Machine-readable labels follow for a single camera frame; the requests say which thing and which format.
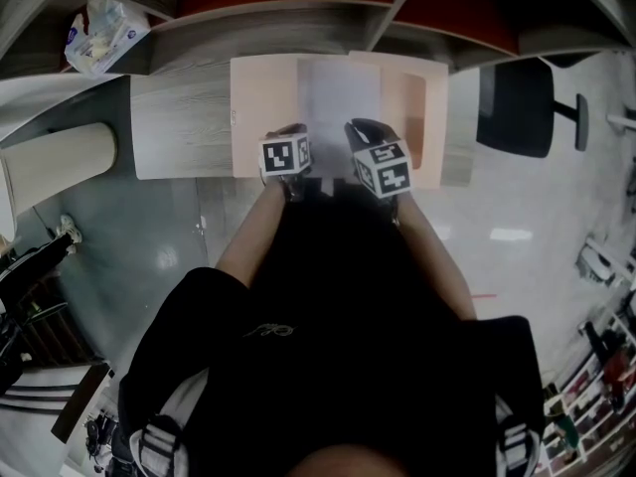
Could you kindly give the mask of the white translucent sheet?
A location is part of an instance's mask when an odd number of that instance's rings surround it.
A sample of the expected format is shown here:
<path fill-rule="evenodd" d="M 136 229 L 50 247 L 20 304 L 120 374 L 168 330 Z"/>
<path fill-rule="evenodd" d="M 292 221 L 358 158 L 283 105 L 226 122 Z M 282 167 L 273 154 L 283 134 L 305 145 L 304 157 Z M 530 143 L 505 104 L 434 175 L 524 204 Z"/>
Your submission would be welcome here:
<path fill-rule="evenodd" d="M 381 116 L 381 70 L 343 59 L 301 59 L 297 63 L 299 119 L 307 127 L 311 175 L 354 175 L 345 124 Z"/>

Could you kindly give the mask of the person's black shirt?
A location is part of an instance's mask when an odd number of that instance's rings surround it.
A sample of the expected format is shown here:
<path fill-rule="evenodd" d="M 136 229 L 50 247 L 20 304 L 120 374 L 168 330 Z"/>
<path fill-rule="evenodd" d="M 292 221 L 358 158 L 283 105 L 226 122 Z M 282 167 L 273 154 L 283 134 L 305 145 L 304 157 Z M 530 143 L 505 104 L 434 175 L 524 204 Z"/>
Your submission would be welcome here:
<path fill-rule="evenodd" d="M 304 180 L 250 288 L 189 271 L 119 387 L 141 477 L 285 477 L 332 445 L 409 477 L 533 477 L 545 428 L 529 321 L 462 321 L 398 230 L 397 197 Z"/>

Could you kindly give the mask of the white fluted reception counter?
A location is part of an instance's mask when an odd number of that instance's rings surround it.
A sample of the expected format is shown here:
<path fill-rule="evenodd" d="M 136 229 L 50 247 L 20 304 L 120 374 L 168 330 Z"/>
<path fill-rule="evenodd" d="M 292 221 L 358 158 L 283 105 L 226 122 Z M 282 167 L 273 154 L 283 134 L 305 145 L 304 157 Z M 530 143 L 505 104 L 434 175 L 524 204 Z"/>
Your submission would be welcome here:
<path fill-rule="evenodd" d="M 104 123 L 74 127 L 0 149 L 0 236 L 14 240 L 18 216 L 105 173 L 116 156 L 116 136 Z"/>

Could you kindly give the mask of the person's chin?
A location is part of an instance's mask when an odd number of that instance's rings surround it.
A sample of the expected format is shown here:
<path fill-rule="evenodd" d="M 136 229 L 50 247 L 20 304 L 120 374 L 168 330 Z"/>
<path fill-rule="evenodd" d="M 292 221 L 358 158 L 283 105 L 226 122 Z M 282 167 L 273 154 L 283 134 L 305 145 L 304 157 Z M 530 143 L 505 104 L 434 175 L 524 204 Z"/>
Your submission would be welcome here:
<path fill-rule="evenodd" d="M 362 445 L 332 445 L 317 450 L 285 477 L 409 477 L 396 460 Z"/>

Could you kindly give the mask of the grey wooden desk with shelves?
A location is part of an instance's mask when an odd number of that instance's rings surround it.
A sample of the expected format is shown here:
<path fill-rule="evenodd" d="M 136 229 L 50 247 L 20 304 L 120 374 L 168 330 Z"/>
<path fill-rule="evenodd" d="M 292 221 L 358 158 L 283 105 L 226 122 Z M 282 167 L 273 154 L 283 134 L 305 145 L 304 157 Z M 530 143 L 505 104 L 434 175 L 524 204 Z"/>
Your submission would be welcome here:
<path fill-rule="evenodd" d="M 141 179 L 229 176 L 234 57 L 387 53 L 454 72 L 636 50 L 636 0 L 116 0 L 149 35 L 112 68 L 130 76 Z M 0 142 L 87 88 L 64 42 L 86 0 L 0 0 Z"/>

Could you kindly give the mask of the person's left forearm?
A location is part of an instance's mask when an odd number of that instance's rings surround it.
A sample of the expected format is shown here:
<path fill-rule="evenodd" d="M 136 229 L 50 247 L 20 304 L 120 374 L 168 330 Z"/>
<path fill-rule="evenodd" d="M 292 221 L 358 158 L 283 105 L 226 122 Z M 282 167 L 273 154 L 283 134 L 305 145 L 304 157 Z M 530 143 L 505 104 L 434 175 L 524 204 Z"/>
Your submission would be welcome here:
<path fill-rule="evenodd" d="M 250 288 L 275 238 L 285 205 L 282 183 L 278 180 L 266 183 L 215 269 Z"/>

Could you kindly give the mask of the white display shelf rack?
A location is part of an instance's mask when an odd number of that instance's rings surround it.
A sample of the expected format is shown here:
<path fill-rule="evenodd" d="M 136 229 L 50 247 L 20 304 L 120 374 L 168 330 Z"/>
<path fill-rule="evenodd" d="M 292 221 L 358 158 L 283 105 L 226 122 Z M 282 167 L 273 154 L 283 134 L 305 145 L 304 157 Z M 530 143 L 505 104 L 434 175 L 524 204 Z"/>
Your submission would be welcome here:
<path fill-rule="evenodd" d="M 577 332 L 587 356 L 561 386 L 544 387 L 538 477 L 584 477 L 636 443 L 636 291 Z"/>

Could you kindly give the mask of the person's right forearm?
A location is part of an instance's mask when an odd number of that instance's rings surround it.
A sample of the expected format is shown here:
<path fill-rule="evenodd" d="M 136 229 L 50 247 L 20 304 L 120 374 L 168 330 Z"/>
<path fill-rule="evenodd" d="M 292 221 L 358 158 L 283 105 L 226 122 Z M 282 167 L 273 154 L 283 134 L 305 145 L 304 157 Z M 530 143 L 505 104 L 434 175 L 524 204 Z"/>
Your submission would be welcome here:
<path fill-rule="evenodd" d="M 462 321 L 477 319 L 461 270 L 411 193 L 397 196 L 397 225 L 422 273 L 440 299 Z"/>

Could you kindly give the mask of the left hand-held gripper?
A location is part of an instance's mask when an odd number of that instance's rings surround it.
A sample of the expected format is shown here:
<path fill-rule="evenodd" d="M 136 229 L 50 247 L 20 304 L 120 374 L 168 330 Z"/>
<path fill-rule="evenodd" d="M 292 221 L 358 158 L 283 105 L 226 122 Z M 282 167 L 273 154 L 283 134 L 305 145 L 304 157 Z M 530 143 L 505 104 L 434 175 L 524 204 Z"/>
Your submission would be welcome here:
<path fill-rule="evenodd" d="M 285 198 L 300 202 L 304 198 L 304 177 L 311 170 L 311 151 L 307 126 L 288 124 L 266 133 L 258 142 L 258 165 L 262 179 L 274 178 L 283 185 Z"/>

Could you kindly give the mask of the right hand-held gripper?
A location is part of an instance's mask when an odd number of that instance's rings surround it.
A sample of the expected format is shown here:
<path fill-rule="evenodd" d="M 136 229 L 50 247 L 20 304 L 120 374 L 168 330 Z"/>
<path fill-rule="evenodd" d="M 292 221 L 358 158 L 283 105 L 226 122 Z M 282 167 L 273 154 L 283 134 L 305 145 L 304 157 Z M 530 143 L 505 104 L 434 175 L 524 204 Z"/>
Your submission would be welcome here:
<path fill-rule="evenodd" d="M 362 185 L 378 199 L 412 189 L 411 159 L 407 146 L 387 124 L 373 119 L 354 119 L 344 125 Z M 371 148 L 371 143 L 385 143 Z"/>

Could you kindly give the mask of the pink tray board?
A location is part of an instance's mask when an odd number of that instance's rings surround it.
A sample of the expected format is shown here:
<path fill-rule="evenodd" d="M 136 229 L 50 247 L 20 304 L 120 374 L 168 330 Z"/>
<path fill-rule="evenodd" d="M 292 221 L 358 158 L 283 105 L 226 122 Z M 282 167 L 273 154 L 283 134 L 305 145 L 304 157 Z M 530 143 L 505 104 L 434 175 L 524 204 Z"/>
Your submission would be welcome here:
<path fill-rule="evenodd" d="M 283 54 L 231 61 L 233 174 L 259 174 L 258 142 L 269 131 L 299 119 L 297 63 L 301 59 L 343 59 L 381 70 L 381 116 L 405 140 L 414 185 L 441 184 L 448 112 L 448 67 L 417 58 L 354 51 L 344 55 Z"/>

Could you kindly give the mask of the plastic tissue pack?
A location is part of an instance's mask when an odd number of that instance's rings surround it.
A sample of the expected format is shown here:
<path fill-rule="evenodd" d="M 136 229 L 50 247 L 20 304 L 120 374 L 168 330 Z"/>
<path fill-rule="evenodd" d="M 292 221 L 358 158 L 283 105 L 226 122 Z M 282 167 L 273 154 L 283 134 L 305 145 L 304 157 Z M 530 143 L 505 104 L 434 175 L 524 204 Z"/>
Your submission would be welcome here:
<path fill-rule="evenodd" d="M 146 13 L 117 0 L 87 0 L 69 29 L 65 57 L 89 78 L 104 75 L 150 32 Z"/>

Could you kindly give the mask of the black office chair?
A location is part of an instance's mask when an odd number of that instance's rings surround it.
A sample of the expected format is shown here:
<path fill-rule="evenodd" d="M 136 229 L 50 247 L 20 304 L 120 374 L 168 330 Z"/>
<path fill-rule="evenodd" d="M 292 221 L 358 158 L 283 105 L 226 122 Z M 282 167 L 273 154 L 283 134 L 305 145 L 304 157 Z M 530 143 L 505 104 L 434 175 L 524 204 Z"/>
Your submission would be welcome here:
<path fill-rule="evenodd" d="M 574 106 L 557 101 L 548 64 L 534 58 L 480 70 L 478 143 L 513 155 L 544 159 L 552 147 L 557 114 L 575 124 L 574 148 L 585 151 L 588 102 L 580 93 Z"/>

